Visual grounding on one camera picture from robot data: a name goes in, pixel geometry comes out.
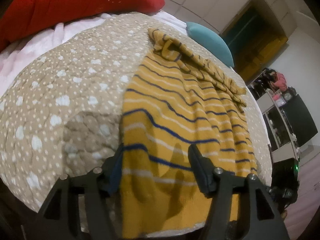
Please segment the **red velvet cushion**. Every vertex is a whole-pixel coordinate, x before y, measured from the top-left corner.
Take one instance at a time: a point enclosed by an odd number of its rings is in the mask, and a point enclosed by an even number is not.
[[[59,22],[101,12],[151,13],[163,6],[164,0],[14,0],[0,19],[0,51]]]

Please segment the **striped fabric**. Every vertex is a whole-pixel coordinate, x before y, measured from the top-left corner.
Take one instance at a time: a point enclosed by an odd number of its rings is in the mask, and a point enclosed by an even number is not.
[[[245,88],[179,40],[149,29],[155,42],[132,78],[123,104],[123,237],[192,228],[211,200],[188,162],[197,144],[215,166],[238,176],[256,172],[240,95]],[[237,218],[233,197],[231,220]]]

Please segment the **metal screw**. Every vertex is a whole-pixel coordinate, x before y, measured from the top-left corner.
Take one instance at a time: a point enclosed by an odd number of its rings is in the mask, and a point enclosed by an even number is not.
[[[101,172],[102,172],[102,168],[100,168],[100,167],[96,167],[93,169],[93,173],[95,173],[95,174],[99,174]]]
[[[223,173],[223,168],[219,168],[219,167],[215,168],[214,172],[217,173],[217,174],[221,174],[221,173]]]
[[[68,174],[62,174],[60,177],[59,177],[61,180],[65,180],[68,178]]]
[[[248,175],[248,178],[249,178],[249,179],[252,179],[252,180],[256,180],[256,179],[258,178],[258,176],[255,175],[255,174],[253,174],[253,173],[250,173],[250,174]]]

